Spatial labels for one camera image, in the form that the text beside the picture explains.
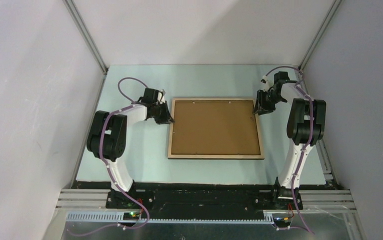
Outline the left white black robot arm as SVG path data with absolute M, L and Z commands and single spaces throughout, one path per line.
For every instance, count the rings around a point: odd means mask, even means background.
M 118 202 L 128 209 L 137 204 L 138 195 L 130 190 L 134 180 L 123 159 L 127 147 L 127 130 L 148 119 L 154 119 L 158 125 L 175 122 L 164 90 L 147 87 L 138 101 L 126 107 L 113 112 L 97 111 L 86 141 L 87 150 L 105 164 L 112 188 L 120 192 Z

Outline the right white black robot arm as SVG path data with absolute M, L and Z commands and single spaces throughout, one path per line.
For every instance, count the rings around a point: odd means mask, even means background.
M 270 195 L 272 206 L 283 209 L 297 198 L 308 155 L 324 136 L 327 104 L 312 98 L 298 81 L 289 78 L 286 71 L 275 73 L 273 82 L 264 75 L 261 83 L 263 88 L 257 91 L 253 108 L 255 115 L 270 114 L 279 103 L 291 106 L 286 125 L 289 149 Z

